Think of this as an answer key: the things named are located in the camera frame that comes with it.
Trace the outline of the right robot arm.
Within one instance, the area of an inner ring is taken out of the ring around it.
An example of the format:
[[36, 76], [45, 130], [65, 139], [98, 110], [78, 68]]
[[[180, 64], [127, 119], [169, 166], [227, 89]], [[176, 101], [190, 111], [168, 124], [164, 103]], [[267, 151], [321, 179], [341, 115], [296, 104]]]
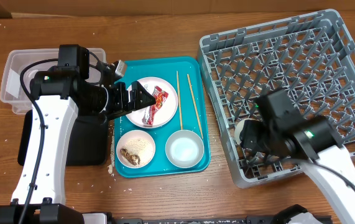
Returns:
[[283, 88], [256, 98], [255, 106], [261, 119], [244, 119], [234, 131], [240, 147], [298, 164], [339, 220], [355, 223], [355, 166], [328, 119], [305, 119]]

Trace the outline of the brown food scrap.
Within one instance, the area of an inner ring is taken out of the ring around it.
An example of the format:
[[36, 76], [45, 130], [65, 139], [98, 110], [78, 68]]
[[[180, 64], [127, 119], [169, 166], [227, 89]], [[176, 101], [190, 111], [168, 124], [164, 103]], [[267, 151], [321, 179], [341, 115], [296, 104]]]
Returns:
[[122, 148], [120, 152], [121, 155], [133, 166], [138, 166], [140, 164], [141, 160], [138, 155], [129, 153], [126, 148]]

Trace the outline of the red snack wrapper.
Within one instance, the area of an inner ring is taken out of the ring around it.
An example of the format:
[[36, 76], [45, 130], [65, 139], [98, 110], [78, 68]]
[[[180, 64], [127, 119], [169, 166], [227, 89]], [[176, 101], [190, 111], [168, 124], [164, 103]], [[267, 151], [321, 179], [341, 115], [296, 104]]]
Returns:
[[152, 96], [155, 98], [155, 104], [145, 109], [142, 119], [143, 124], [149, 126], [154, 124], [154, 116], [167, 100], [168, 93], [161, 89], [161, 87], [155, 86]]

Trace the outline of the white cup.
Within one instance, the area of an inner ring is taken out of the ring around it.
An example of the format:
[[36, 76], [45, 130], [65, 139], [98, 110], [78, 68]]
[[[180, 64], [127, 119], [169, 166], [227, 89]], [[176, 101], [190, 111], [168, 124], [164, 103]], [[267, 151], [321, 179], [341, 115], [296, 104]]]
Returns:
[[236, 125], [234, 138], [241, 147], [252, 147], [257, 143], [260, 121], [243, 119]]

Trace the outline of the wooden chopstick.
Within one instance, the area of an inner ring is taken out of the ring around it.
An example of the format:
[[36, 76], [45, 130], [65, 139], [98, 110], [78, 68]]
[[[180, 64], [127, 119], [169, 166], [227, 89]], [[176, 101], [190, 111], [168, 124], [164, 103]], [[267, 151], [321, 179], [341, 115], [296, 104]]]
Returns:
[[183, 130], [183, 119], [182, 119], [181, 98], [180, 98], [180, 80], [179, 80], [178, 71], [176, 71], [176, 79], [177, 79], [177, 96], [178, 96], [180, 129]]
[[200, 121], [200, 117], [199, 117], [199, 113], [198, 113], [198, 108], [197, 108], [197, 105], [196, 105], [195, 94], [193, 92], [193, 87], [192, 87], [192, 84], [191, 84], [191, 79], [190, 79], [190, 75], [189, 74], [187, 74], [187, 80], [188, 80], [188, 85], [189, 85], [189, 88], [190, 88], [191, 98], [192, 98], [192, 102], [193, 102], [193, 106], [194, 106], [194, 110], [195, 110], [195, 114], [196, 114], [196, 120], [197, 120], [198, 127], [199, 127], [199, 130], [200, 130], [201, 138], [203, 139], [203, 130], [202, 130], [202, 127], [201, 127], [201, 121]]

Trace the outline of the large white plate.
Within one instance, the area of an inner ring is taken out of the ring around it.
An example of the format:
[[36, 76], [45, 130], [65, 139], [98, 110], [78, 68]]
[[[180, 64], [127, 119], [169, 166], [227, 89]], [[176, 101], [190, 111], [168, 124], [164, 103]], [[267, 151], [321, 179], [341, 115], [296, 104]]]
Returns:
[[160, 108], [154, 114], [152, 124], [145, 124], [143, 122], [146, 111], [150, 111], [148, 106], [144, 109], [133, 111], [126, 117], [128, 120], [141, 128], [158, 128], [168, 123], [175, 115], [178, 107], [177, 92], [174, 87], [166, 80], [157, 77], [145, 77], [138, 80], [138, 82], [149, 92], [153, 93], [155, 87], [159, 87], [163, 93], [167, 94], [165, 101], [160, 105]]

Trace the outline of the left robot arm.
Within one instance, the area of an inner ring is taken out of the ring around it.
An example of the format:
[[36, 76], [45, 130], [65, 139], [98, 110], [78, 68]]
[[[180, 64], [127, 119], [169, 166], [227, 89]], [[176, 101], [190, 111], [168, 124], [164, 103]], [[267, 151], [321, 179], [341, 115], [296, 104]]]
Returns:
[[121, 82], [116, 64], [98, 61], [101, 78], [89, 83], [92, 52], [61, 45], [56, 66], [39, 71], [22, 90], [32, 103], [32, 124], [23, 170], [9, 205], [0, 205], [0, 223], [112, 223], [106, 212], [81, 213], [65, 205], [65, 167], [71, 132], [79, 116], [109, 121], [155, 104], [139, 82]]

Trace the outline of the grey bowl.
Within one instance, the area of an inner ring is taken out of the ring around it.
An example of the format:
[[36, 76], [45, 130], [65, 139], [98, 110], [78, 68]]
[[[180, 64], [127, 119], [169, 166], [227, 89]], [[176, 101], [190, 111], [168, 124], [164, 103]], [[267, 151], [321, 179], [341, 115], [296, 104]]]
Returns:
[[176, 167], [188, 169], [196, 166], [205, 154], [202, 138], [190, 130], [174, 132], [165, 144], [167, 159]]

